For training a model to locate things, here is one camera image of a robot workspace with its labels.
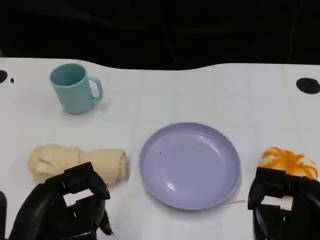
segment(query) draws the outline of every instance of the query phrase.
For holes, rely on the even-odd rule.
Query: purple plate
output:
[[[220,204],[238,188],[240,159],[219,131],[198,123],[158,130],[140,153],[145,187],[172,207],[201,210]]]

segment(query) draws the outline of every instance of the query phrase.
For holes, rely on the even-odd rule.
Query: black dot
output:
[[[4,70],[0,70],[0,84],[2,84],[8,77],[8,73]]]
[[[296,87],[306,94],[317,94],[320,92],[320,84],[313,78],[303,77],[296,81]]]

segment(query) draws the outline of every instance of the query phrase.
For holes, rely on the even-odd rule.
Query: teal mug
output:
[[[97,85],[98,97],[92,96],[89,80]],[[63,109],[70,114],[89,111],[104,96],[100,80],[88,76],[85,68],[79,64],[68,63],[56,67],[50,74],[50,81]]]

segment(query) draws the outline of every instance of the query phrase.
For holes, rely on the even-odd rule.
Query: table surface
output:
[[[49,73],[64,63],[82,64],[89,76],[101,80],[105,97],[94,110],[82,115],[62,111]],[[299,78],[320,79],[320,66],[220,64],[151,71],[71,59],[0,58],[0,70],[8,72],[0,84],[0,189],[8,199],[6,236],[36,185],[27,160],[38,145],[126,150],[130,177],[110,187],[106,202],[115,233],[110,238],[117,240],[253,239],[252,212],[245,203],[182,211],[145,191],[139,152],[147,137],[165,125],[203,123],[232,141],[241,158],[242,183],[230,201],[247,199],[256,166],[270,146],[305,154],[320,166],[320,94],[305,94],[296,87]],[[98,239],[105,238],[99,231]]]

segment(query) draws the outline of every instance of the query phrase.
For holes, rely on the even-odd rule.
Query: dark backdrop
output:
[[[4,0],[8,57],[126,69],[320,64],[316,0]]]

